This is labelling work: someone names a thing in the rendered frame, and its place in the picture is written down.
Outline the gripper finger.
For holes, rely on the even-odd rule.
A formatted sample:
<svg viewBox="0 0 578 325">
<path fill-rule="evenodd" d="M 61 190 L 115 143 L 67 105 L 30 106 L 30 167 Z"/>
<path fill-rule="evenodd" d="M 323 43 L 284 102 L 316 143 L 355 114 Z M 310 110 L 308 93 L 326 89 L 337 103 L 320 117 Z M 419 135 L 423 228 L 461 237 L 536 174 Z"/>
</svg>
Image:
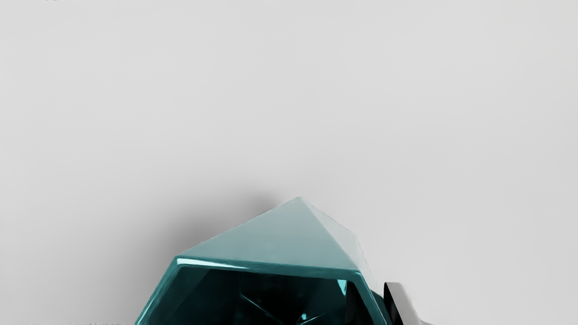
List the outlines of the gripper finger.
<svg viewBox="0 0 578 325">
<path fill-rule="evenodd" d="M 418 316 L 401 283 L 385 282 L 383 299 L 392 325 L 433 325 Z"/>
</svg>

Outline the teal faceted mug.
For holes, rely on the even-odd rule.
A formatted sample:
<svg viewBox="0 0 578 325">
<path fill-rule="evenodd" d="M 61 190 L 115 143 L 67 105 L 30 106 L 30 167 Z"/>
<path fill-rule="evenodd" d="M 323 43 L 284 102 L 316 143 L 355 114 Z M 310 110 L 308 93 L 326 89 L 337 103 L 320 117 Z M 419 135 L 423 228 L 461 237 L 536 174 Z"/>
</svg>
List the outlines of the teal faceted mug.
<svg viewBox="0 0 578 325">
<path fill-rule="evenodd" d="M 178 254 L 135 325 L 400 325 L 356 236 L 298 197 Z"/>
</svg>

